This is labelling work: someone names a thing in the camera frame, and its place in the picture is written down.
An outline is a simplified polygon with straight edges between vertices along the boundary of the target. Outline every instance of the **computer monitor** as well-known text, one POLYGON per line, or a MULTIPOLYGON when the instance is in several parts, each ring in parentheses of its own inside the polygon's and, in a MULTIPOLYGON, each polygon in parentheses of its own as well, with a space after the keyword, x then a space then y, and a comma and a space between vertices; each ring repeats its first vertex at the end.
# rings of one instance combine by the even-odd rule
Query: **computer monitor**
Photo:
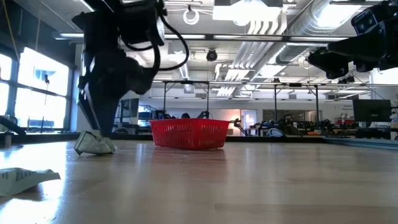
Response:
POLYGON ((357 122, 390 122, 390 100, 353 100, 354 119, 357 122))

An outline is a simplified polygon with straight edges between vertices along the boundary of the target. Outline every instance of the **red basket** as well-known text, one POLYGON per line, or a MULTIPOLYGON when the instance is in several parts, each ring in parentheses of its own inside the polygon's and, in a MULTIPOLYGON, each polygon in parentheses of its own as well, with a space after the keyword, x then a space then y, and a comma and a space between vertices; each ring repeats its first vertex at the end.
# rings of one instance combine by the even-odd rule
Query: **red basket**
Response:
POLYGON ((214 149, 224 146, 229 121, 165 119, 150 121, 156 146, 179 149, 214 149))

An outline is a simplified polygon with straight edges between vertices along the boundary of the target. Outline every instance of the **crumpled paper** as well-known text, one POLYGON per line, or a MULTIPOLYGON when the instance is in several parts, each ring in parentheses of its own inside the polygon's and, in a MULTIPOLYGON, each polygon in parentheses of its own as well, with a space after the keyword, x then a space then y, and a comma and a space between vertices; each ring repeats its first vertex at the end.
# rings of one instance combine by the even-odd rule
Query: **crumpled paper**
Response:
POLYGON ((80 133, 74 149, 79 156, 83 152, 95 155, 113 154, 116 150, 110 138, 102 137, 98 130, 80 133))
POLYGON ((60 179, 60 174, 50 169, 37 171, 22 168, 0 169, 0 196, 11 196, 41 182, 60 179))

